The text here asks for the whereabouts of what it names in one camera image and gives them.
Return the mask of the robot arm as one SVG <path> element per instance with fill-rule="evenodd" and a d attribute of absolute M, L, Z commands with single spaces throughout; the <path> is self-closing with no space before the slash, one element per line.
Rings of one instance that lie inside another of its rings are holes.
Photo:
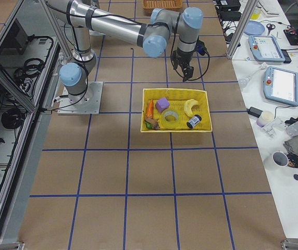
<path fill-rule="evenodd" d="M 118 38 L 143 48 L 149 57 L 159 57 L 166 49 L 172 34 L 179 36 L 177 49 L 171 52 L 174 70 L 181 69 L 183 81 L 194 81 L 190 61 L 194 52 L 204 55 L 204 44 L 198 35 L 203 23 L 203 12 L 188 7 L 183 12 L 155 8 L 149 24 L 136 22 L 90 6 L 83 1 L 46 1 L 47 7 L 65 24 L 72 27 L 73 58 L 77 62 L 95 62 L 89 31 Z"/>

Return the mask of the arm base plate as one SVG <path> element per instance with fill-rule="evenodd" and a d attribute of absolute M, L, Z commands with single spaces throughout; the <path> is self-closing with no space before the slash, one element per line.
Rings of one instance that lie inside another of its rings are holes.
<path fill-rule="evenodd" d="M 90 81 L 86 94 L 76 104 L 74 103 L 81 97 L 76 99 L 70 95 L 70 98 L 62 98 L 59 102 L 57 113 L 60 115 L 98 115 L 100 113 L 103 84 L 104 82 L 102 81 Z"/>

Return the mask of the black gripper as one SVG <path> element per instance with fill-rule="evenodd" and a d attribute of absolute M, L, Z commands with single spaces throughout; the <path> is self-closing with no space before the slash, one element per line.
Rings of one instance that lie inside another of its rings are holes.
<path fill-rule="evenodd" d="M 190 66 L 193 52 L 184 52 L 182 50 L 172 51 L 172 66 L 173 70 L 177 71 L 178 67 L 181 68 L 183 73 L 183 82 L 190 80 L 193 77 L 194 67 Z"/>

